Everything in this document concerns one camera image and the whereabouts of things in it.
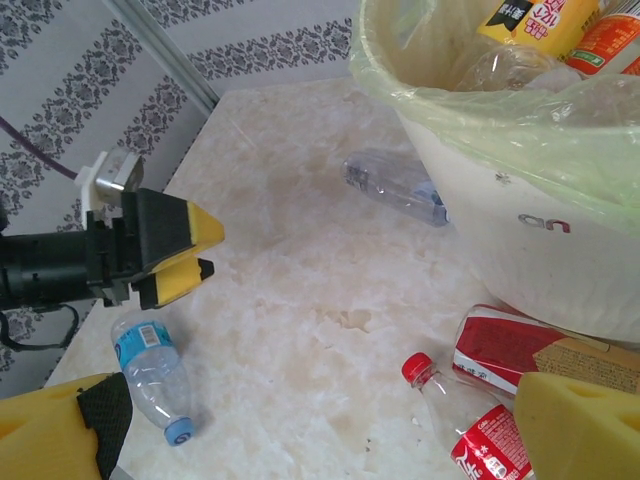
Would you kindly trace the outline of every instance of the marble table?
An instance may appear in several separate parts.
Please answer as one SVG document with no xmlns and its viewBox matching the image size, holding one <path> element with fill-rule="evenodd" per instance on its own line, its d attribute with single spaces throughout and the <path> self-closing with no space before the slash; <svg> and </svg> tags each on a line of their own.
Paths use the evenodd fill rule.
<svg viewBox="0 0 640 480">
<path fill-rule="evenodd" d="M 119 462 L 136 480 L 465 478 L 400 367 L 419 350 L 446 363 L 465 311 L 489 295 L 452 227 L 342 182 L 363 148 L 415 155 L 351 79 L 223 97 L 167 193 L 219 218 L 227 239 L 202 255 L 214 277 L 157 312 L 199 431 L 171 448 L 136 411 Z M 96 305 L 49 383 L 117 370 L 110 327 L 133 308 Z"/>
</svg>

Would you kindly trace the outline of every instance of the trash bag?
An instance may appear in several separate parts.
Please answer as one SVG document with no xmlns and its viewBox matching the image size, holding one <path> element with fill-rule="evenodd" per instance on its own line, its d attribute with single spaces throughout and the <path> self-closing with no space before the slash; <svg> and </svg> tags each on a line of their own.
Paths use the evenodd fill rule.
<svg viewBox="0 0 640 480">
<path fill-rule="evenodd" d="M 447 73 L 496 0 L 361 0 L 351 71 L 362 89 L 473 161 L 640 235 L 640 77 L 559 93 L 449 92 Z"/>
</svg>

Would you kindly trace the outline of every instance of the patterned wallpaper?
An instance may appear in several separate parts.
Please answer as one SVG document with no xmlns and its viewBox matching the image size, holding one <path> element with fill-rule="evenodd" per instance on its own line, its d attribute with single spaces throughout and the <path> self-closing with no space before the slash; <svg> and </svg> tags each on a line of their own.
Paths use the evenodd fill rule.
<svg viewBox="0 0 640 480">
<path fill-rule="evenodd" d="M 145 160 L 145 186 L 163 189 L 206 117 L 100 1 L 0 0 L 2 115 L 67 168 L 118 144 Z M 81 228 L 78 190 L 0 131 L 7 235 Z M 92 302 L 75 305 L 84 319 Z M 8 313 L 11 335 L 55 343 L 65 311 Z M 0 346 L 0 398 L 40 387 L 60 350 Z"/>
<path fill-rule="evenodd" d="M 357 0 L 141 2 L 218 94 L 348 75 Z"/>
</svg>

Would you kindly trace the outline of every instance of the coca-cola bottle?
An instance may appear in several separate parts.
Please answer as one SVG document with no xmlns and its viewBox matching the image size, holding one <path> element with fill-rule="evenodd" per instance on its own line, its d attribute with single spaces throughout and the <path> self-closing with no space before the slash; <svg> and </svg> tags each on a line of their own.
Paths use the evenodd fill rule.
<svg viewBox="0 0 640 480">
<path fill-rule="evenodd" d="M 422 392 L 440 444 L 470 480 L 533 480 L 513 415 L 493 395 L 442 375 L 424 353 L 402 367 Z"/>
</svg>

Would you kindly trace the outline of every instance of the white trash can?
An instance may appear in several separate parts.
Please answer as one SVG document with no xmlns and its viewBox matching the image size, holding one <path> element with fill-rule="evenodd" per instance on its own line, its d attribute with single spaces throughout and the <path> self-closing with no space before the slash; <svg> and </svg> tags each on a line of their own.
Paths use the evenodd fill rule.
<svg viewBox="0 0 640 480">
<path fill-rule="evenodd" d="M 494 296 L 561 328 L 640 343 L 640 128 L 624 118 L 585 125 L 583 113 L 593 91 L 617 92 L 610 81 L 624 86 L 633 116 L 640 79 L 603 77 L 558 95 L 414 87 L 442 85 L 464 47 L 460 30 L 470 38 L 496 3 L 363 0 L 354 76 L 396 108 Z M 558 120 L 560 107 L 577 113 Z"/>
</svg>

